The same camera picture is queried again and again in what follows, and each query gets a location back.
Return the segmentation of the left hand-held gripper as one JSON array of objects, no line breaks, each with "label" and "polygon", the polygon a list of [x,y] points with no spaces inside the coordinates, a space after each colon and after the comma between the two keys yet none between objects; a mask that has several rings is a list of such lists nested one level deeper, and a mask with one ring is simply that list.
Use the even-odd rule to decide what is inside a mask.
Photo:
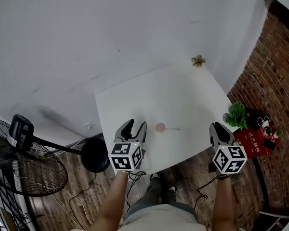
[{"label": "left hand-held gripper", "polygon": [[115,133],[115,139],[110,150],[109,159],[115,171],[131,172],[140,169],[145,155],[144,142],[147,134],[147,123],[143,122],[132,137],[131,129],[134,119],[121,125]]}]

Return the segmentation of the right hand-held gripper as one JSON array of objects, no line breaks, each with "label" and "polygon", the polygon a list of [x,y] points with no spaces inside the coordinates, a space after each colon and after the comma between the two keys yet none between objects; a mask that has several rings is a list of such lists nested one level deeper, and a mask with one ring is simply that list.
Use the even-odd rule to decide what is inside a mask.
[{"label": "right hand-held gripper", "polygon": [[243,146],[236,141],[233,133],[224,125],[217,122],[209,127],[210,143],[215,151],[209,164],[209,172],[217,174],[237,174],[247,161]]}]

